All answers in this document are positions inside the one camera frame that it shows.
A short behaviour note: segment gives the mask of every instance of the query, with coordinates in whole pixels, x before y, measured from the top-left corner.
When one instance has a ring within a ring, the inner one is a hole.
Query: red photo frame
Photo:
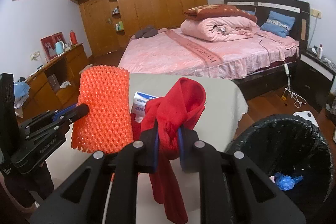
[[[62,40],[64,44],[66,44],[64,40],[64,36],[62,32],[58,32],[52,35],[52,38],[54,39],[55,43]]]
[[[55,50],[55,40],[52,36],[48,36],[41,39],[42,48],[44,50],[45,56],[50,61],[57,56]]]

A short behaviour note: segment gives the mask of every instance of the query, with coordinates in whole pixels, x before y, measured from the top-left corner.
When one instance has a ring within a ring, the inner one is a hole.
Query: orange foam net
[[[72,148],[115,153],[133,142],[128,88],[129,72],[114,66],[94,66],[81,74],[78,104],[90,111],[73,124]]]

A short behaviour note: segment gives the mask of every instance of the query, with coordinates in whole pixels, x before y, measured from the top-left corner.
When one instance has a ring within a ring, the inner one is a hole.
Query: red thermos
[[[74,31],[71,31],[71,32],[70,32],[70,39],[71,39],[71,42],[72,42],[73,45],[76,45],[76,44],[78,43]]]

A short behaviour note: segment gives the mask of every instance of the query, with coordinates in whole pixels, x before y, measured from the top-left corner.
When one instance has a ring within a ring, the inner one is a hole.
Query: black nightstand
[[[326,105],[326,101],[336,75],[336,65],[327,65],[318,59],[310,49],[302,52],[297,62],[292,89],[307,100],[317,112]]]

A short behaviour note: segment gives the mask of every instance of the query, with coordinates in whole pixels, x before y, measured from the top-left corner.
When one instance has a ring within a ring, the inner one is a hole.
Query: blue kettle
[[[61,53],[63,53],[64,49],[65,49],[65,45],[64,45],[64,42],[62,40],[58,41],[55,44],[55,50],[56,50],[57,55],[60,55]]]

